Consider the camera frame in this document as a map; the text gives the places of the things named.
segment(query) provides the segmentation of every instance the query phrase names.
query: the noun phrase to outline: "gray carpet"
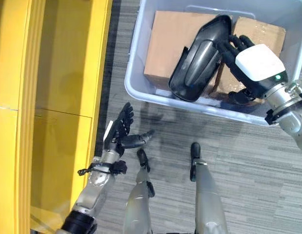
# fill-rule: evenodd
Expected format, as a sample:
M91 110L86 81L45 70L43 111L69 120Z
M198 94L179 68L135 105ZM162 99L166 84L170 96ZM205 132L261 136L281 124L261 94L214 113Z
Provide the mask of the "gray carpet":
M145 147L156 196L150 199L154 233L194 232L195 184L189 180L190 145L201 144L215 178L230 233L302 233L302 153L279 127L260 127L134 100L125 91L139 0L114 0L107 47L96 153L107 122L126 101L135 109L133 134L153 128ZM126 150L126 175L117 176L99 216L98 233L121 233L125 204L139 170Z

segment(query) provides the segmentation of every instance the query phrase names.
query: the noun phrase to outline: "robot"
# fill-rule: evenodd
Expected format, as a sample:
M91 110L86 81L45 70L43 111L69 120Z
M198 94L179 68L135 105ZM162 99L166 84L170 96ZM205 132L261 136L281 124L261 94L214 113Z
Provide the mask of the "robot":
M295 82L289 82L281 60L266 45L255 45L246 36L238 38L231 35L229 41L213 43L223 62L246 87L238 93L231 92L230 98L242 105L255 98L266 100L271 107L266 121L279 124L302 150L302 88ZM154 133L151 130L142 135L129 136L132 111L130 103L125 104L118 118L107 127L101 158L95 156L88 169L79 171L80 175L90 173L88 183L57 234L92 234L96 231L96 218L115 175L126 173L126 164L120 160L124 150L143 146ZM139 150L137 155L141 168L127 203L123 233L151 234L148 203L155 192L148 176L150 167L147 156L143 150ZM207 163L200 157L198 143L191 146L190 180L196 183L195 233L228 233L216 184Z

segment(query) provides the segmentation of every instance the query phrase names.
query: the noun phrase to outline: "cardboard box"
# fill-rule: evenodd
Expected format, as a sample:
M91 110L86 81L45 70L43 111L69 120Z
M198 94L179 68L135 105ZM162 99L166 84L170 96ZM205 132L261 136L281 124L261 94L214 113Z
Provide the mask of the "cardboard box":
M234 28L234 34L248 36L255 44L266 44L277 56L282 50L285 29L268 23L260 22L255 19L239 17ZM238 92L245 86L236 80L231 74L230 69L225 66L221 74L221 80L215 93L210 96L213 98L223 98L231 91Z
M168 81L180 59L183 48L190 47L198 30L211 21L216 15L187 12L157 11L149 42L144 75L159 89L169 90ZM247 35L255 44L266 44L279 56L285 30L254 19L240 17L234 28L237 36ZM219 84L213 91L216 76ZM220 67L211 79L202 96L227 99L231 91L238 92L244 86L236 80L226 67Z
M144 75L157 88L169 90L168 81L183 48L189 48L199 29L215 16L172 11L155 13Z

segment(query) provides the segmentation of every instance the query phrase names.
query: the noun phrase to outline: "white plastic bin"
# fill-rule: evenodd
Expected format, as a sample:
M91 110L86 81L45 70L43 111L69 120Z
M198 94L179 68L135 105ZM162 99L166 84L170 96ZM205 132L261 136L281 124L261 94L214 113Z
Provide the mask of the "white plastic bin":
M193 103L185 102L176 99L169 91L157 89L148 81L143 71L157 10L229 14L233 16L234 23L238 16L244 16L285 28L280 59L285 64L289 78L296 80L302 67L302 0L141 0L140 3L125 76L129 95L161 105L268 125L264 120L269 109L267 105L240 107L202 97Z

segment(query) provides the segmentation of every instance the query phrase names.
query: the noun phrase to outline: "yellow cabinet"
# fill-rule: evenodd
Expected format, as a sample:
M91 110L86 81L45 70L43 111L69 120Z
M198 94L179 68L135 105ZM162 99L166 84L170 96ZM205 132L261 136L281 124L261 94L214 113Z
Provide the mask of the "yellow cabinet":
M0 233L52 233L94 153L112 0L0 0Z
M37 110L31 180L31 228L54 232L83 187L91 118Z

